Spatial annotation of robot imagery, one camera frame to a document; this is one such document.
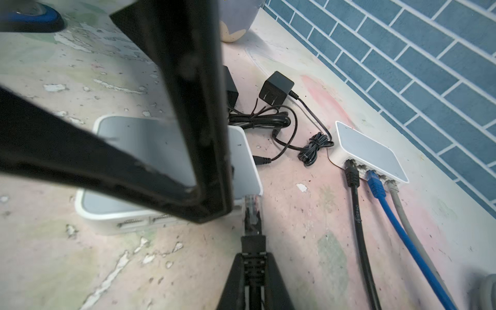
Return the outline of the black power adapter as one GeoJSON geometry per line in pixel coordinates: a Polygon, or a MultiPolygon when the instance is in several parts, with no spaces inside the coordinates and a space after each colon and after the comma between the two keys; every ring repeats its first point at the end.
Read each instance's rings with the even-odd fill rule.
{"type": "Polygon", "coordinates": [[[271,107],[268,103],[266,104],[267,105],[265,107],[262,107],[261,109],[257,109],[257,107],[254,107],[250,113],[240,112],[234,107],[228,107],[229,124],[238,126],[244,130],[245,129],[273,130],[276,127],[281,127],[282,129],[285,129],[290,125],[293,126],[295,125],[294,118],[289,116],[290,114],[295,113],[292,108],[285,106],[284,104],[280,108],[271,107]]]}
{"type": "Polygon", "coordinates": [[[320,128],[324,131],[320,131],[309,139],[308,144],[305,147],[297,147],[291,144],[294,136],[297,133],[297,117],[294,118],[294,132],[292,137],[288,142],[283,142],[277,138],[281,127],[276,127],[272,130],[272,139],[283,147],[280,155],[284,154],[286,149],[291,149],[298,151],[298,159],[304,164],[305,167],[313,165],[317,158],[318,152],[321,149],[328,149],[334,146],[332,140],[332,135],[324,123],[319,119],[319,117],[304,103],[303,99],[293,91],[295,83],[288,77],[284,76],[279,71],[275,71],[268,79],[264,82],[262,89],[259,94],[259,98],[264,102],[268,103],[271,107],[280,108],[287,97],[293,98],[296,102],[299,102],[303,108],[310,114],[310,116],[319,124],[320,128]]]}

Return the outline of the grey ethernet cable long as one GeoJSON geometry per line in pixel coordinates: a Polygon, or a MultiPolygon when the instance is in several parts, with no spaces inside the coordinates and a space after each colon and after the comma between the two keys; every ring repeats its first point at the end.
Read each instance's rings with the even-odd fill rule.
{"type": "Polygon", "coordinates": [[[423,247],[421,241],[418,239],[411,223],[408,220],[408,217],[404,211],[404,208],[402,206],[402,201],[399,197],[399,190],[398,187],[395,183],[395,181],[386,181],[386,187],[388,191],[390,192],[391,198],[393,200],[393,204],[395,206],[395,209],[397,211],[397,214],[399,216],[399,219],[402,223],[402,226],[404,227],[406,234],[410,237],[411,241],[413,242],[413,245],[417,248],[419,254],[421,257],[424,259],[430,270],[433,272],[435,278],[440,282],[440,285],[444,289],[445,293],[448,295],[449,299],[453,302],[453,305],[455,306],[455,309],[458,309],[456,306],[454,299],[452,295],[450,294],[446,284],[444,283],[443,279],[441,278],[437,268],[435,267],[434,263],[432,262],[431,258],[427,254],[425,248],[423,247]]]}

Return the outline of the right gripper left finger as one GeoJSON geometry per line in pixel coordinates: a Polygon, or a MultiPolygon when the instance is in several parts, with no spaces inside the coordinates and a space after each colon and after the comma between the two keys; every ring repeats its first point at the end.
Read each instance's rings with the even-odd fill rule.
{"type": "Polygon", "coordinates": [[[216,309],[245,309],[245,270],[244,257],[241,253],[235,255],[216,309]]]}

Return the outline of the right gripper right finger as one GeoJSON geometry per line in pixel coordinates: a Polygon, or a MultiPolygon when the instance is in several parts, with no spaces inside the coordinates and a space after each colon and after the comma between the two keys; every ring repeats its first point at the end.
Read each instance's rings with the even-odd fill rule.
{"type": "Polygon", "coordinates": [[[264,271],[264,302],[268,310],[294,310],[293,302],[284,284],[275,257],[272,253],[266,254],[264,271]]]}

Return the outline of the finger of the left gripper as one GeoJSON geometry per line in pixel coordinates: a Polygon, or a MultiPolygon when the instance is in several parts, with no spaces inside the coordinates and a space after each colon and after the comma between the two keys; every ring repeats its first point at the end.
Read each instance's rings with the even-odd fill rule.
{"type": "Polygon", "coordinates": [[[1,172],[127,200],[194,223],[217,217],[187,111],[173,105],[196,185],[186,186],[37,105],[1,89],[1,172]]]}
{"type": "Polygon", "coordinates": [[[216,1],[135,1],[111,21],[157,65],[196,183],[154,207],[194,223],[233,209],[227,91],[216,1]]]}

